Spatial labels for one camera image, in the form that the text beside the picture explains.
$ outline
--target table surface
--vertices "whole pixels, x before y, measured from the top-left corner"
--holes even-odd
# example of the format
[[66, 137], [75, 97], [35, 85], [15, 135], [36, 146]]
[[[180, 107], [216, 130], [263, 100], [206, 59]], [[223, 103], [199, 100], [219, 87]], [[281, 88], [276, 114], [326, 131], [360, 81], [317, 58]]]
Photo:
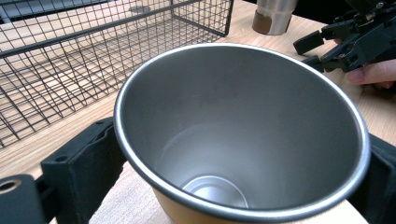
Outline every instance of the table surface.
[[[332, 41], [318, 49], [296, 54], [292, 43], [319, 30], [324, 24], [300, 17], [292, 17], [289, 30], [283, 35], [260, 35], [251, 28], [256, 5], [235, 0], [231, 30], [218, 42], [239, 43], [275, 50], [298, 60], [314, 54], [323, 55], [335, 46]], [[370, 133], [396, 146], [396, 97], [374, 91], [370, 87], [352, 85], [340, 70], [326, 73], [357, 105]], [[0, 150], [0, 178], [8, 175], [30, 174], [39, 177], [39, 162], [51, 152], [83, 131], [93, 122], [113, 114], [117, 94], [89, 105], [83, 110], [62, 119], [48, 128], [16, 144]], [[171, 223], [158, 204], [150, 186], [125, 163], [124, 171], [114, 188], [107, 194], [102, 206], [92, 217], [92, 223]], [[364, 218], [343, 201], [333, 209], [294, 223], [366, 223]]]

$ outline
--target screw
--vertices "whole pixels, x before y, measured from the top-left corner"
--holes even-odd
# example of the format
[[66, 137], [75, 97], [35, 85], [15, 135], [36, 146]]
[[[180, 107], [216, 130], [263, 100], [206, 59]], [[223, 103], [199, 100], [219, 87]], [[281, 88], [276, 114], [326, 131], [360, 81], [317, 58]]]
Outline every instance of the screw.
[[0, 194], [8, 193], [17, 188], [22, 181], [19, 179], [11, 179], [6, 182], [0, 183]]
[[379, 2], [376, 4], [376, 8], [380, 9], [384, 6], [385, 4], [383, 2]]

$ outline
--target cup bottom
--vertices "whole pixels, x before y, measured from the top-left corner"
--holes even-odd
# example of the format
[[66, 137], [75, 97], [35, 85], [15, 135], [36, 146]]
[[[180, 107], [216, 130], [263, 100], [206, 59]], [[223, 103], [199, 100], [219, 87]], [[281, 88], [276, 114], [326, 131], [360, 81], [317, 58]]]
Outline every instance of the cup bottom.
[[183, 189], [213, 203], [248, 208], [248, 202], [242, 191], [231, 181], [220, 176], [204, 175], [196, 177], [187, 183]]

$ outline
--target silver tumbler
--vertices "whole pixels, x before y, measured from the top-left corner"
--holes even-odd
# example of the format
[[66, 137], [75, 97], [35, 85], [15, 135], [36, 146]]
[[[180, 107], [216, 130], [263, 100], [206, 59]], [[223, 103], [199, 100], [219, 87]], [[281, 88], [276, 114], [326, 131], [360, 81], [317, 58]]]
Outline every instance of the silver tumbler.
[[357, 108], [318, 71], [234, 44], [145, 63], [115, 106], [120, 146], [175, 223], [287, 222], [359, 185], [370, 142]]
[[283, 35], [298, 0], [258, 0], [253, 30], [264, 35]]

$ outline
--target wire mesh basket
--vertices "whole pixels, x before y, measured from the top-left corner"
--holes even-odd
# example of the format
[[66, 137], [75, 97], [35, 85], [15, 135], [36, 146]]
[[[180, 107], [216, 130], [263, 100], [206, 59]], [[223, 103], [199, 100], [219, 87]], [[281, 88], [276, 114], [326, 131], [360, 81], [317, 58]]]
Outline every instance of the wire mesh basket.
[[228, 34], [233, 0], [0, 0], [0, 148], [112, 92], [146, 60]]

